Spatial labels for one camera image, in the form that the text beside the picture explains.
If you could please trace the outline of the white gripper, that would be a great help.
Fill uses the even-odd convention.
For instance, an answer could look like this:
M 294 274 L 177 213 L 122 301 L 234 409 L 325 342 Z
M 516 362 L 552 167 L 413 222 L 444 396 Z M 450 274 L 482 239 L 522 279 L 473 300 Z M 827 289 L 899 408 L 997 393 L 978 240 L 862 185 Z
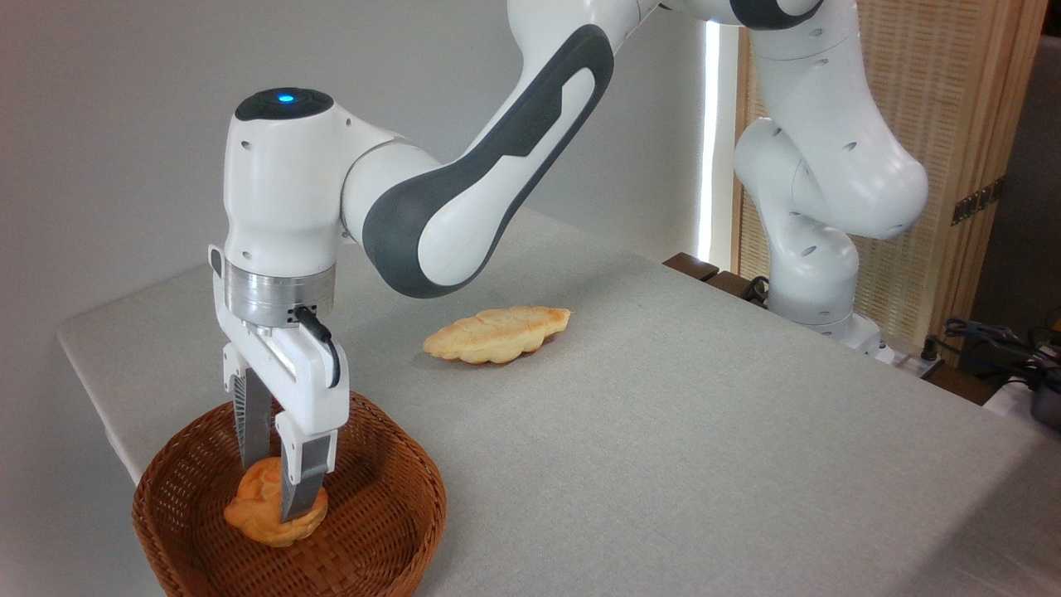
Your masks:
M 285 411 L 275 419 L 281 441 L 282 522 L 305 517 L 335 468 L 337 428 L 349 416 L 347 359 L 300 323 L 306 308 L 323 318 L 333 308 L 335 268 L 274 277 L 234 267 L 209 246 L 216 318 L 230 343 L 223 348 L 225 391 L 234 406 L 243 468 L 269 457 L 272 393 Z

